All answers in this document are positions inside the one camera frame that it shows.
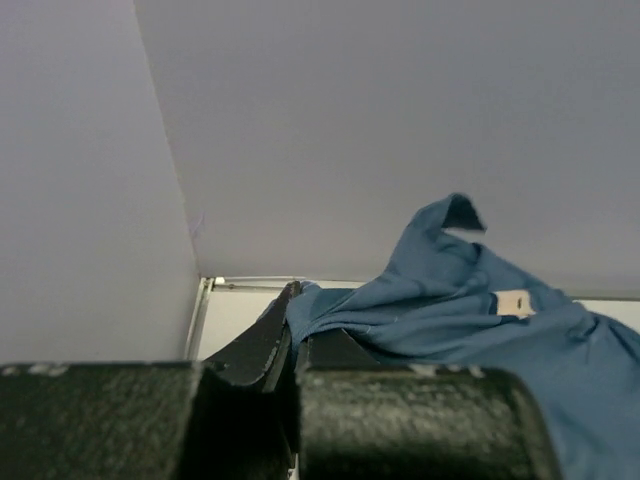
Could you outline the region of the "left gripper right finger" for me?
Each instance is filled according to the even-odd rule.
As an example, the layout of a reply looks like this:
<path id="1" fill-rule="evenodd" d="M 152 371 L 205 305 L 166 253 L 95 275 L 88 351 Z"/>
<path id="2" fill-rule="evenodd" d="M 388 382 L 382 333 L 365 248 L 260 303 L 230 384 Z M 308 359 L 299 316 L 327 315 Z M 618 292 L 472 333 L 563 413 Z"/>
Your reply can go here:
<path id="1" fill-rule="evenodd" d="M 560 479 L 533 396 L 509 372 L 383 365 L 349 334 L 299 348 L 302 479 Z"/>

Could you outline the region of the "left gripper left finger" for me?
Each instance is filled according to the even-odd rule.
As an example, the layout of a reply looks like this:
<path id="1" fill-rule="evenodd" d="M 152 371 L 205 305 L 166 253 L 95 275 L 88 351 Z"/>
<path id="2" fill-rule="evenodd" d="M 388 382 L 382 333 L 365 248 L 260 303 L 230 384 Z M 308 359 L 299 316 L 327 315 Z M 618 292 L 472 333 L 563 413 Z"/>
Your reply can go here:
<path id="1" fill-rule="evenodd" d="M 1 368 L 5 479 L 287 479 L 295 467 L 287 284 L 203 361 Z"/>

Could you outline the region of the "blue cartoon pillowcase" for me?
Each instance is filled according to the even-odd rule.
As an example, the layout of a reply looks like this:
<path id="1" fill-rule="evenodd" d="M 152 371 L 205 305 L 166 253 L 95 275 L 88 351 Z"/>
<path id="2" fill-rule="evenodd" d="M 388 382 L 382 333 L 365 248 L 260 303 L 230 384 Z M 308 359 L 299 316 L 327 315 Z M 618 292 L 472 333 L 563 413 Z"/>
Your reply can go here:
<path id="1" fill-rule="evenodd" d="M 383 362 L 507 370 L 539 404 L 565 478 L 637 478 L 638 333 L 460 237 L 483 228 L 463 194 L 421 208 L 373 280 L 304 284 L 286 310 L 293 345 L 344 330 Z"/>

